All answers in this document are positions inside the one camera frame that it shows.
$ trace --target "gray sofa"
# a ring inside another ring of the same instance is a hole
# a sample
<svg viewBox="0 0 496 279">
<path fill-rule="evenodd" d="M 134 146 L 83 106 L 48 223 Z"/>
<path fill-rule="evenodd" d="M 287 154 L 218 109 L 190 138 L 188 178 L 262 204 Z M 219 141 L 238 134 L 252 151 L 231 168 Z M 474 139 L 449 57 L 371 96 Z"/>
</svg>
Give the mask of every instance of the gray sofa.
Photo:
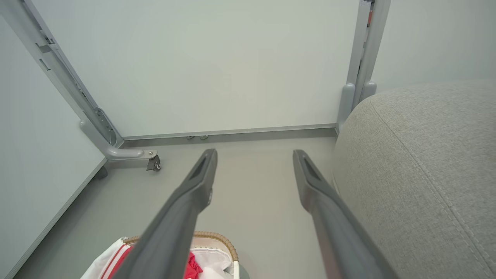
<svg viewBox="0 0 496 279">
<path fill-rule="evenodd" d="M 333 172 L 400 278 L 495 277 L 496 81 L 367 98 L 338 137 Z"/>
</svg>

